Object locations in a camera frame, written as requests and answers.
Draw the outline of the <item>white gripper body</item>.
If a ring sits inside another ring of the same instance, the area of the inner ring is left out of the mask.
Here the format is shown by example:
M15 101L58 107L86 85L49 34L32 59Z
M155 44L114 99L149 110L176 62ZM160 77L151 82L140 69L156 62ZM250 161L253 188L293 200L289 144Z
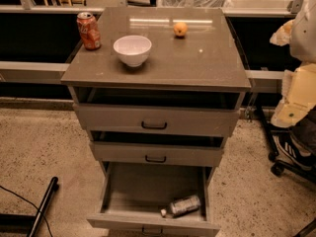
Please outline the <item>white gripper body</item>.
M316 106L316 64L303 64L294 71L285 70L281 95L271 123L288 128L305 118Z

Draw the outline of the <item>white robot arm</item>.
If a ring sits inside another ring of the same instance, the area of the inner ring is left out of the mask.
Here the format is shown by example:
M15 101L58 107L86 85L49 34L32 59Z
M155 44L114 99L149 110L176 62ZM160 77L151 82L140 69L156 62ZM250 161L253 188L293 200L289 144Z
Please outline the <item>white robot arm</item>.
M273 125L288 128L316 106L316 0L309 0L294 20L279 27L270 43L288 44L290 55L301 61L293 72L284 71L282 98L272 117Z

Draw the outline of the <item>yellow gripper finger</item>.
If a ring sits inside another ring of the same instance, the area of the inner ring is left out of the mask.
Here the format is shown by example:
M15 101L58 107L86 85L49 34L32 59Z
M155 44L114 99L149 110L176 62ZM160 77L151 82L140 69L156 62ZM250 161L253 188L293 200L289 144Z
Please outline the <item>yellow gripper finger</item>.
M270 38L270 43L278 46L289 44L293 21L289 20L280 26Z

